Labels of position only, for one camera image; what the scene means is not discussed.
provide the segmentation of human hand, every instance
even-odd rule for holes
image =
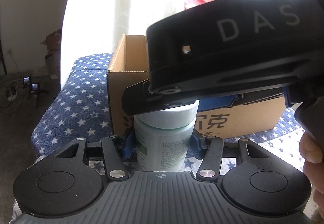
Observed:
[[[305,159],[303,172],[315,187],[313,200],[320,209],[324,219],[324,163],[321,148],[306,132],[299,142],[300,155]]]

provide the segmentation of camera screen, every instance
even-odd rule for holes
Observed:
[[[29,83],[30,79],[29,77],[24,78],[24,83]]]
[[[31,89],[32,89],[32,90],[37,90],[37,88],[38,88],[38,84],[37,84],[37,83],[33,83],[33,84],[31,85]]]

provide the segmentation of white wall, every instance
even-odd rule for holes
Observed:
[[[63,23],[67,0],[0,0],[0,35],[8,73],[45,65],[45,37]]]

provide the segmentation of cardboard box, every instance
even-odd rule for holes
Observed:
[[[58,29],[41,42],[48,49],[45,62],[51,79],[59,79],[61,75],[61,39],[62,29]]]
[[[122,35],[107,71],[112,129],[122,135],[133,123],[122,109],[124,90],[149,78],[145,36]],[[272,129],[285,109],[283,97],[197,113],[195,128],[204,136],[231,138]]]
[[[46,39],[41,44],[46,45],[48,50],[60,50],[62,40],[62,29],[58,29],[46,36]]]
[[[48,74],[51,79],[58,79],[61,75],[61,51],[52,50],[45,56]]]

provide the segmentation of floor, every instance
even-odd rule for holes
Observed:
[[[0,78],[0,86],[10,84],[18,75],[9,74]],[[39,82],[42,90],[49,90],[48,94],[38,97],[37,107],[36,98],[29,98],[28,90],[22,86],[17,90],[17,99],[9,106],[5,88],[0,89],[0,224],[7,224],[12,217],[12,185],[15,178],[34,162],[30,135],[60,88],[59,81],[49,77],[33,77],[33,82]]]

